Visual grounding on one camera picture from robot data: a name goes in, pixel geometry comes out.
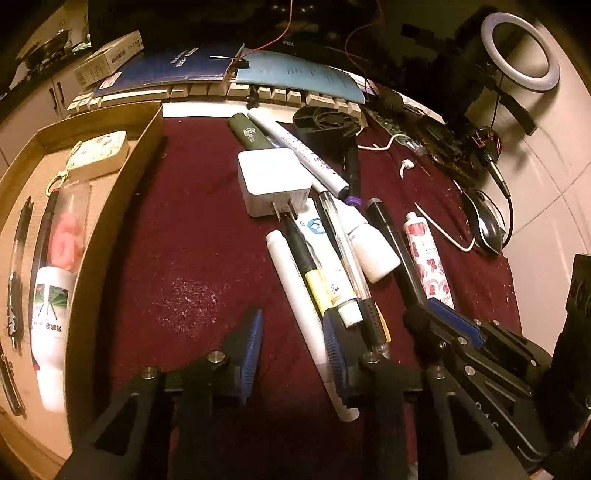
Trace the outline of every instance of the red wire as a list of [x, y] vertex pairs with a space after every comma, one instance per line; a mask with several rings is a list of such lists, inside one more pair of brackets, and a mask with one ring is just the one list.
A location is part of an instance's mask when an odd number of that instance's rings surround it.
[[290, 29], [291, 17], [293, 15], [293, 11], [294, 11], [294, 0], [290, 0], [290, 19], [288, 20], [287, 26], [285, 27], [285, 30], [283, 31], [283, 33], [281, 35], [279, 35], [275, 40], [272, 40], [269, 43], [265, 43], [262, 47], [255, 48], [254, 50], [251, 50], [250, 52], [245, 53], [244, 55], [241, 55], [240, 58], [238, 58], [238, 60], [242, 60], [244, 57], [246, 57], [247, 55], [250, 55], [252, 52], [262, 50], [263, 48], [267, 48], [267, 47], [273, 45], [275, 42], [282, 39], [283, 36], [287, 33], [287, 31]]
[[347, 58], [349, 59], [349, 61], [355, 65], [360, 71], [361, 73], [363, 73], [363, 78], [365, 79], [365, 90], [368, 89], [368, 76], [367, 73], [365, 73], [365, 70], [363, 68], [361, 68], [361, 65], [359, 65], [359, 63], [357, 63], [356, 61], [354, 61], [353, 57], [351, 57], [351, 55], [349, 54], [349, 51], [347, 50], [347, 45], [349, 44], [349, 40], [351, 40], [351, 38], [353, 37], [353, 35], [355, 35], [359, 30], [363, 30], [364, 28], [368, 28], [368, 27], [372, 27], [373, 25], [377, 25], [379, 24], [382, 20], [384, 20], [384, 11], [382, 10], [382, 5], [379, 3], [379, 0], [375, 0], [375, 2], [378, 4], [378, 11], [379, 11], [379, 15], [378, 15], [378, 19], [374, 20], [370, 23], [367, 23], [365, 25], [361, 25], [360, 27], [355, 28], [355, 30], [353, 30], [348, 36], [347, 39], [345, 40], [345, 55], [347, 56]]

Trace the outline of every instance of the maroon tablecloth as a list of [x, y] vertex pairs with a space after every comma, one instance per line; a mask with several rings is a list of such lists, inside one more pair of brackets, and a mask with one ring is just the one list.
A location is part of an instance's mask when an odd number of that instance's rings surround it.
[[[265, 330], [253, 395], [243, 410], [220, 417], [217, 438], [204, 446], [219, 464], [217, 478], [360, 478], [363, 423], [337, 419], [308, 354], [267, 253], [265, 236], [277, 220], [246, 213], [236, 176], [240, 143], [220, 118], [165, 119], [165, 133], [129, 208], [106, 281], [98, 394], [121, 388], [141, 366], [173, 369], [215, 349], [240, 314], [258, 304]], [[372, 127], [358, 143], [387, 140]], [[417, 166], [401, 180], [404, 158]], [[388, 152], [360, 151], [360, 161], [364, 201], [380, 197], [400, 228], [417, 202], [469, 243], [459, 192], [428, 159], [394, 142]], [[462, 253], [435, 229], [433, 235], [456, 309], [520, 331], [507, 260]], [[416, 367], [396, 283], [387, 278], [371, 290], [388, 322], [392, 357]], [[408, 444], [414, 461], [412, 422]]]

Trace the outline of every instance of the white charging cable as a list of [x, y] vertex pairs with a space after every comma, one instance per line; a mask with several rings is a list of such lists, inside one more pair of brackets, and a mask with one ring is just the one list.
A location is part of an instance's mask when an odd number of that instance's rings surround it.
[[417, 207], [417, 210], [419, 212], [421, 212], [421, 214], [427, 219], [429, 220], [429, 222], [437, 229], [441, 232], [441, 234], [447, 238], [451, 243], [453, 243], [456, 247], [458, 247], [462, 252], [468, 253], [470, 250], [472, 250], [472, 247], [474, 246], [474, 244], [476, 243], [476, 239], [472, 238], [472, 242], [470, 243], [469, 247], [463, 247], [461, 246], [459, 243], [457, 243], [451, 236], [449, 236], [447, 234], [447, 232], [441, 228], [438, 224], [435, 223], [435, 221], [429, 217], [429, 215], [427, 215], [427, 212], [425, 212], [425, 210], [423, 210], [421, 207], [419, 207], [418, 203], [415, 202], [415, 205]]
[[388, 142], [388, 145], [386, 145], [385, 147], [379, 147], [376, 144], [374, 144], [373, 147], [364, 147], [363, 145], [357, 145], [357, 148], [360, 150], [371, 150], [374, 152], [383, 152], [383, 151], [389, 150], [390, 147], [392, 146], [392, 142], [394, 141], [394, 139], [398, 138], [398, 137], [410, 138], [407, 134], [395, 134], [390, 137], [390, 141]]
[[400, 178], [402, 179], [404, 170], [410, 170], [411, 168], [414, 168], [414, 163], [408, 158], [403, 160], [402, 164], [400, 165]]

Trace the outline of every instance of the cardboard box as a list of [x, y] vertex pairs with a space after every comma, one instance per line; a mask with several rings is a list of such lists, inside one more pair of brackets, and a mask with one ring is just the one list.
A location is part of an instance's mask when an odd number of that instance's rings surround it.
[[74, 69], [76, 80], [86, 87], [112, 75], [137, 52], [144, 49], [139, 31], [117, 38], [99, 48]]
[[[119, 172], [90, 181], [86, 249], [73, 291], [66, 338], [66, 412], [51, 413], [41, 403], [28, 330], [31, 268], [39, 225], [47, 204], [45, 187], [64, 168], [69, 152], [78, 140], [89, 140], [117, 130], [127, 132], [129, 153]], [[20, 209], [28, 196], [34, 202], [22, 263], [25, 322], [22, 355], [12, 350], [6, 329], [0, 329], [2, 347], [12, 362], [27, 415], [14, 417], [2, 394], [0, 410], [7, 413], [1, 417], [11, 428], [2, 426], [1, 422], [0, 428], [15, 455], [41, 479], [54, 478], [60, 465], [71, 454], [72, 443], [95, 419], [95, 338], [103, 283], [127, 205], [162, 137], [160, 102], [130, 103], [81, 113], [39, 130], [0, 181], [0, 278], [8, 279], [11, 245]], [[7, 286], [1, 284], [0, 304], [7, 304]]]

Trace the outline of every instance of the cabinet door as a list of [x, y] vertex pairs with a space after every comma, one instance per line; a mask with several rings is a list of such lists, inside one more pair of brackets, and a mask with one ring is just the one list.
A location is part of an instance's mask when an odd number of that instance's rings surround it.
[[76, 80], [74, 69], [86, 59], [86, 56], [77, 60], [71, 65], [68, 65], [60, 73], [53, 77], [53, 85], [56, 91], [57, 103], [60, 107], [61, 115], [64, 119], [67, 118], [67, 108], [72, 100], [80, 95], [82, 87]]
[[60, 120], [56, 92], [50, 80], [29, 95], [0, 125], [0, 150], [8, 163], [12, 163], [37, 130]]

